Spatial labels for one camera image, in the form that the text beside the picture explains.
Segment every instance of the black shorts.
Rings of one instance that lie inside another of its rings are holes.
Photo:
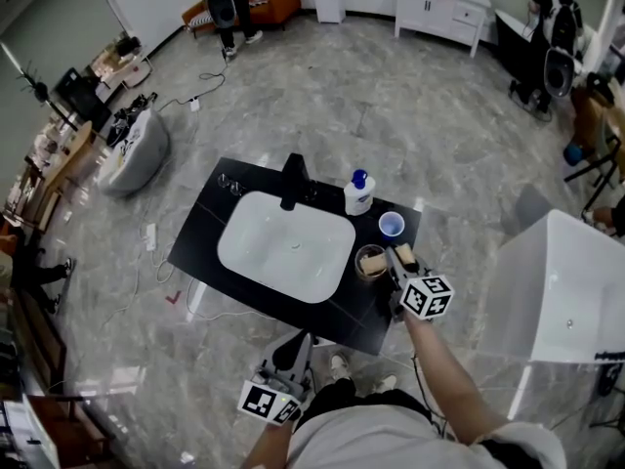
[[[616,228],[616,234],[625,236],[625,197],[618,202],[616,208],[612,208],[612,222]]]

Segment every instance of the sink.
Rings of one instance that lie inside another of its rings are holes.
[[[236,204],[217,246],[229,270],[307,304],[329,299],[354,246],[355,229],[344,217],[281,198],[249,192]]]

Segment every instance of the white bottle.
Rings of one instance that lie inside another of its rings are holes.
[[[345,213],[361,215],[371,208],[375,180],[362,169],[354,172],[352,181],[345,186]]]

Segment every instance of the gray floor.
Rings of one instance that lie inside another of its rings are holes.
[[[186,100],[218,83],[198,80],[199,73],[224,65],[215,36],[185,33],[153,63],[154,74],[117,107],[151,91],[159,94],[157,107]],[[80,188],[68,190],[71,204],[56,213],[44,264],[66,255],[78,263],[66,286],[52,287],[65,293],[56,320],[68,348],[66,389],[94,396],[116,449],[135,467],[238,466],[262,429],[236,412],[242,382],[262,349],[289,328],[255,315],[188,322],[185,299],[196,284],[189,290],[179,271],[167,278],[167,264],[157,274],[152,261],[167,253],[220,156],[279,169],[298,151],[314,179],[342,186],[363,167],[379,197],[424,209],[415,249],[457,292],[438,326],[487,400],[507,414],[527,363],[475,351],[484,294],[497,249],[515,232],[511,214],[524,187],[569,213],[581,210],[587,191],[563,183],[570,107],[559,106],[545,125],[510,102],[510,77],[486,49],[471,60],[463,47],[408,33],[394,40],[392,23],[357,18],[340,26],[296,18],[286,31],[241,48],[225,75],[223,87],[202,97],[199,113],[176,103],[163,109],[172,152],[156,181],[129,198],[107,198],[95,186],[94,157]],[[140,242],[149,222],[158,225],[154,259]],[[165,300],[179,291],[175,305]],[[246,307],[207,288],[197,312],[223,311]],[[320,382],[331,351],[315,355]],[[345,352],[361,391],[395,372],[418,396],[402,326],[389,330],[380,358]],[[570,467],[603,467],[624,446],[615,431],[587,428],[621,405],[614,396],[585,407],[596,373],[534,363],[522,391],[516,419],[547,427],[563,421],[556,432]]]

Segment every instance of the black faucet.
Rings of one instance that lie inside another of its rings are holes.
[[[314,198],[313,181],[306,170],[304,157],[292,152],[282,168],[282,201],[280,207],[293,210],[298,201],[310,201]]]

